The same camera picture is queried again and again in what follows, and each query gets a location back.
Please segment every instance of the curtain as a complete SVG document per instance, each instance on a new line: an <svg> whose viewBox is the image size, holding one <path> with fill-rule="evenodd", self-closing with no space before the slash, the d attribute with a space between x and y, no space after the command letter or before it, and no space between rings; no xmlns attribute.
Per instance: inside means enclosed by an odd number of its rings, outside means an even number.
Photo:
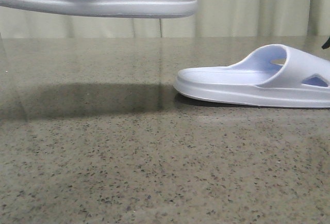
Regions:
<svg viewBox="0 0 330 224"><path fill-rule="evenodd" d="M241 37L330 34L330 0L199 0L182 19L89 18L0 7L3 38Z"/></svg>

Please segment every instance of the granite countertop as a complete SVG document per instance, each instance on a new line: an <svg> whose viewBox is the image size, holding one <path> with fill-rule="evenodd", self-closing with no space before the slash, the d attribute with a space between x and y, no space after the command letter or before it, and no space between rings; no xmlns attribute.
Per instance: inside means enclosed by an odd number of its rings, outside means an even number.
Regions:
<svg viewBox="0 0 330 224"><path fill-rule="evenodd" d="M178 70L326 37L0 40L0 223L330 223L330 112L190 100Z"/></svg>

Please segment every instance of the curtain fold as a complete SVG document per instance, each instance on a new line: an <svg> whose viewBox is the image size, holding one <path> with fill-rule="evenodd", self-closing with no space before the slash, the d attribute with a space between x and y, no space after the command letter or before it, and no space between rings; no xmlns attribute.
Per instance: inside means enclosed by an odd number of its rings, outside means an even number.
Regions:
<svg viewBox="0 0 330 224"><path fill-rule="evenodd" d="M199 0L182 19L88 18L0 7L3 38L329 35L330 0Z"/></svg>

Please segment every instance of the black object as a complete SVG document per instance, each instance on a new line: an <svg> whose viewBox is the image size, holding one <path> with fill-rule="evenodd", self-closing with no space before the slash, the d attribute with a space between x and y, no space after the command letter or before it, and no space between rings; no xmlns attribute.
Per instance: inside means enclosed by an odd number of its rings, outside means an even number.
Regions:
<svg viewBox="0 0 330 224"><path fill-rule="evenodd" d="M325 44L322 46L322 48L325 50L325 49L328 49L330 47L330 38L325 42Z"/></svg>

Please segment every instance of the white curtain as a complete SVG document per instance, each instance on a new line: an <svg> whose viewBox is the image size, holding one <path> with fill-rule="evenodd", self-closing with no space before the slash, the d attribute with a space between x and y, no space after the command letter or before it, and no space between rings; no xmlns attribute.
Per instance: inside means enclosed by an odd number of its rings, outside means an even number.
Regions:
<svg viewBox="0 0 330 224"><path fill-rule="evenodd" d="M71 17L0 7L3 38L224 37L330 34L330 0L199 0L183 19Z"/></svg>

